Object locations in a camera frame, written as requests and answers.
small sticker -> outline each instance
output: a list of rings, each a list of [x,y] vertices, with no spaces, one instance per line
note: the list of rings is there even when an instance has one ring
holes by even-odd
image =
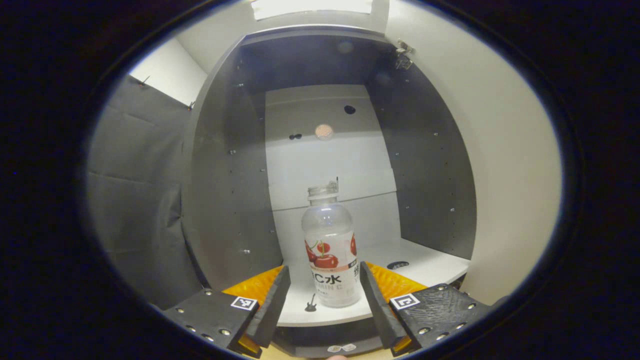
[[[351,351],[351,350],[353,350],[353,349],[355,349],[355,348],[356,348],[356,346],[355,346],[354,344],[347,344],[347,345],[344,345],[344,346],[342,347],[342,349],[343,349],[344,351]]]
[[[415,298],[412,294],[402,295],[398,297],[392,297],[391,303],[397,310],[404,309],[406,307],[414,306],[418,304],[420,301]]]
[[[256,302],[258,302],[258,300],[248,299],[246,297],[237,297],[231,303],[231,306],[237,307],[238,309],[251,310]]]

plastic bottle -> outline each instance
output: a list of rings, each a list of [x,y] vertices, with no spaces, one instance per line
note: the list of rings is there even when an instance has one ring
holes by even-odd
[[[320,303],[344,307],[360,299],[360,275],[351,214],[338,202],[338,184],[308,189],[302,216],[305,245]]]

bottle label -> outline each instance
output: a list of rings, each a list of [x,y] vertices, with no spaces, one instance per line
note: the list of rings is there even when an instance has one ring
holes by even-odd
[[[305,243],[318,297],[333,306],[348,304],[360,282],[353,231],[328,239],[307,238]]]

shelf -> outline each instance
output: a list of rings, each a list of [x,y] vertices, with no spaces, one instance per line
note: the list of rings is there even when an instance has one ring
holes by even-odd
[[[358,248],[358,261],[368,261],[386,267],[394,261],[407,261],[409,265],[394,270],[426,286],[450,283],[467,272],[470,261],[433,250],[404,239]],[[285,261],[289,265],[291,287],[287,293],[278,326],[310,327],[334,325],[371,317],[369,303],[360,287],[360,300],[355,304],[334,309],[324,307],[317,298],[316,311],[307,312],[307,302],[315,292],[306,258]]]

cherry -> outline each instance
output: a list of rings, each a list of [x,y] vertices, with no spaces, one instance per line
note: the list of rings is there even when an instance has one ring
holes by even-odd
[[[338,266],[338,258],[329,254],[322,255],[322,256],[319,256],[314,261],[314,265],[317,268],[324,268],[324,269],[336,268]]]
[[[325,254],[325,253],[329,252],[329,249],[331,249],[331,247],[327,243],[320,243],[317,246],[317,249],[318,249],[319,252],[322,252],[323,254]]]
[[[358,251],[356,250],[356,234],[351,237],[351,253],[356,256]]]
[[[315,255],[313,251],[311,251],[311,248],[309,247],[309,244],[307,244],[306,241],[305,241],[305,246],[307,248],[307,257],[309,258],[309,261],[313,263],[318,258],[318,256]]]

